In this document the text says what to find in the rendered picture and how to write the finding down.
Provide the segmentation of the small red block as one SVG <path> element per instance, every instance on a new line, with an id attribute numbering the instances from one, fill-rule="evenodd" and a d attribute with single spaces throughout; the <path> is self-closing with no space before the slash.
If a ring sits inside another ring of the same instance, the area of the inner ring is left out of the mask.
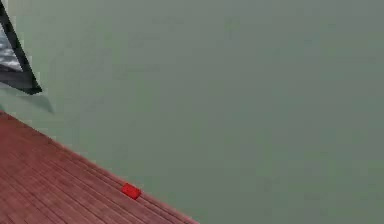
<path id="1" fill-rule="evenodd" d="M 125 183 L 122 186 L 121 191 L 126 196 L 130 197 L 133 200 L 138 199 L 141 196 L 141 193 L 142 193 L 142 191 L 139 188 L 137 188 L 136 186 L 134 186 L 132 184 L 129 184 L 129 183 Z"/>

